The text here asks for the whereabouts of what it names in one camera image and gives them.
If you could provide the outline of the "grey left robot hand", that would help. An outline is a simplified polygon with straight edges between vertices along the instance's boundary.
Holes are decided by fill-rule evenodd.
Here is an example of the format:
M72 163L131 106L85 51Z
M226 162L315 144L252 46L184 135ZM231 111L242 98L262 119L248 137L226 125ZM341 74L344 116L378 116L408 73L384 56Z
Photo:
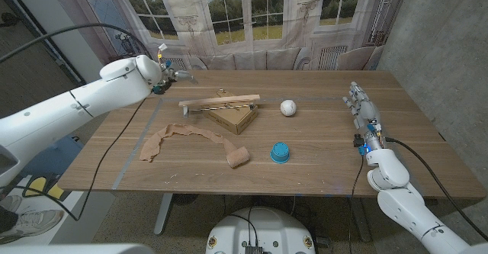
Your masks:
M173 83L187 81L193 85L197 85L198 81L190 74L189 71L175 70L166 67L162 70L162 79L152 87L152 93L156 95L164 95L169 90Z

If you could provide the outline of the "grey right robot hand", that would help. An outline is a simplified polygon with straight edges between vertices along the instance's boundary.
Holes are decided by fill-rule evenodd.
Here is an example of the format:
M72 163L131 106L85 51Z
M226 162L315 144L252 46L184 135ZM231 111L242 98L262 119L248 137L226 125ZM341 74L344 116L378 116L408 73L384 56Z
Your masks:
M343 97L342 100L354 117L353 123L360 135L364 136L367 132L380 133L380 112L363 88L356 82L351 82L348 93L350 98Z

